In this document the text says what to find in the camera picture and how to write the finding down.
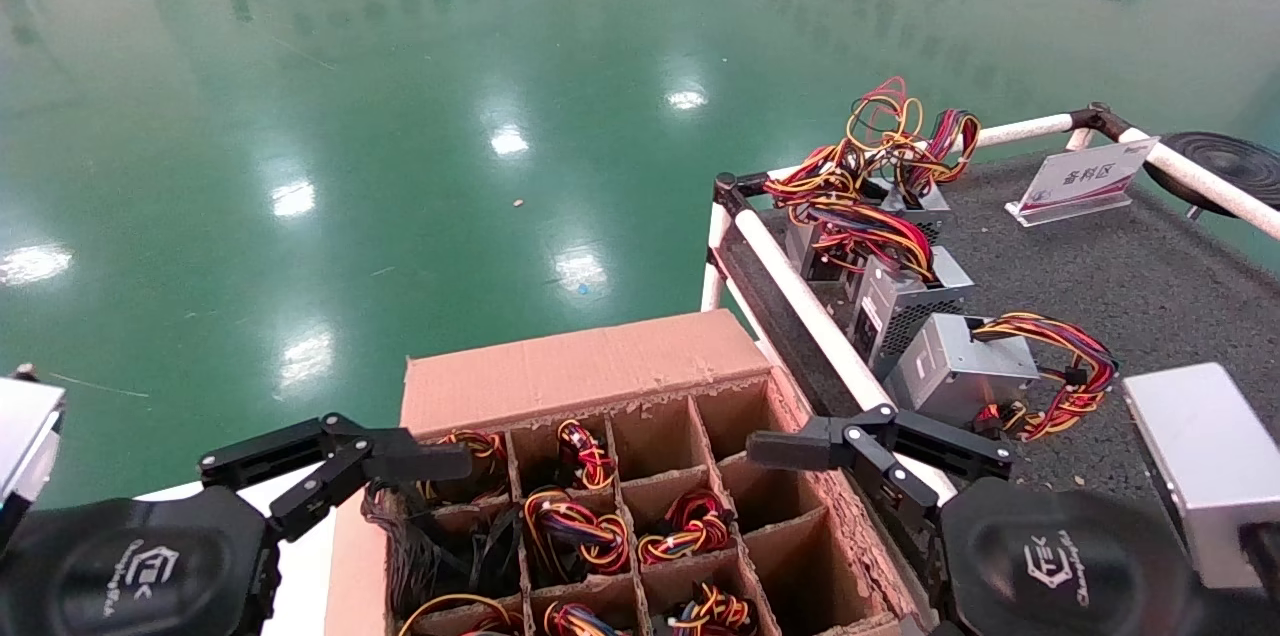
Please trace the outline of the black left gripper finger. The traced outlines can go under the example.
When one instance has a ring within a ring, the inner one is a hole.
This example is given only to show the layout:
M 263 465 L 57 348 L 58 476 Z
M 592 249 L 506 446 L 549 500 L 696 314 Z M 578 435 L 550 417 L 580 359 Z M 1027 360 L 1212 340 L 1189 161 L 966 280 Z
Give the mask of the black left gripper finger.
M 298 540 L 371 482 L 468 479 L 474 458 L 461 444 L 421 444 L 407 427 L 364 427 L 330 413 L 210 452 L 198 475 L 204 488 L 238 493 L 298 468 L 311 472 L 269 507 L 278 541 Z

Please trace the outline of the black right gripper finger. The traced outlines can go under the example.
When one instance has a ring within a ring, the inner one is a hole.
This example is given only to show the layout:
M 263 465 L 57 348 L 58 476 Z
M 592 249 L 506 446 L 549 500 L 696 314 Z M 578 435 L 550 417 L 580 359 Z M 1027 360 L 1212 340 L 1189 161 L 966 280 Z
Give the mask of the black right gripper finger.
M 1012 457 L 991 436 L 881 404 L 854 417 L 815 416 L 797 433 L 758 430 L 748 458 L 765 468 L 841 471 L 858 484 L 905 557 L 942 557 L 943 494 L 908 467 L 937 468 L 945 484 L 1009 479 Z

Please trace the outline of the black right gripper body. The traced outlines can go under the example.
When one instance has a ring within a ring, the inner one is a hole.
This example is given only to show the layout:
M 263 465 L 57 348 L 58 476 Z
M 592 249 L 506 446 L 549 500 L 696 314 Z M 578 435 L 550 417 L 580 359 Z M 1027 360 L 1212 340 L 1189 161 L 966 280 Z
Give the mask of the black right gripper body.
M 1178 539 L 1139 503 L 982 479 L 942 507 L 940 536 L 968 635 L 1179 635 L 1201 608 Z

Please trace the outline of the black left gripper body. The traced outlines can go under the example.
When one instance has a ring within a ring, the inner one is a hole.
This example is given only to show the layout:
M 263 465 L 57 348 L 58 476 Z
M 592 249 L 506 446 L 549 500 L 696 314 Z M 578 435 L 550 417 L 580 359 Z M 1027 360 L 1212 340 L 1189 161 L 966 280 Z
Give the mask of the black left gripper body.
M 3 552 L 5 635 L 257 635 L 282 577 L 266 518 L 224 488 L 28 514 Z

